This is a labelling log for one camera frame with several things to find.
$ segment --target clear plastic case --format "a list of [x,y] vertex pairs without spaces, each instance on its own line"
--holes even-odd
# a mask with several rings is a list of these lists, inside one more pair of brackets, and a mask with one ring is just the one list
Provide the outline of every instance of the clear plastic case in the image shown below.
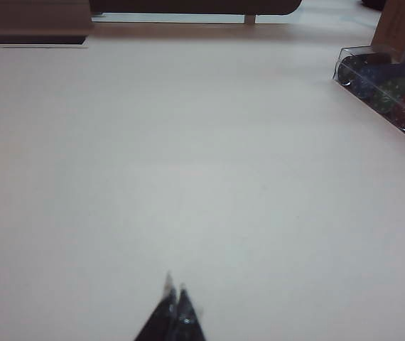
[[334,80],[405,133],[405,63],[387,46],[343,48]]

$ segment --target green poker chip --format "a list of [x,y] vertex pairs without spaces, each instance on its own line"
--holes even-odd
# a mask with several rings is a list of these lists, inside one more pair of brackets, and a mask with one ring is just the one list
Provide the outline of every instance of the green poker chip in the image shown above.
[[370,105],[380,114],[387,114],[404,95],[405,77],[388,80],[374,92]]

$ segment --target table surface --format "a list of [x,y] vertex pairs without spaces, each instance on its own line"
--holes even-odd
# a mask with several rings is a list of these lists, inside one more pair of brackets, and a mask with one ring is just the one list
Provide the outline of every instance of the table surface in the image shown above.
[[405,135],[331,80],[378,18],[0,48],[0,341],[133,340],[168,271],[208,340],[405,340]]

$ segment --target cardboard box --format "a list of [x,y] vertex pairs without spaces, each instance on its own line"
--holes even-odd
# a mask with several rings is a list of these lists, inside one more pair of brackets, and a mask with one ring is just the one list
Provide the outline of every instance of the cardboard box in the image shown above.
[[397,51],[395,58],[401,60],[405,51],[405,0],[388,0],[372,45],[388,45]]

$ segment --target white table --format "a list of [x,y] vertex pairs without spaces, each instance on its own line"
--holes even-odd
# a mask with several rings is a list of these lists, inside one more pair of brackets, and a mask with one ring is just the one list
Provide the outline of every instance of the white table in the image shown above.
[[0,48],[0,341],[133,340],[167,271],[208,340],[405,340],[405,135],[331,80],[378,18]]

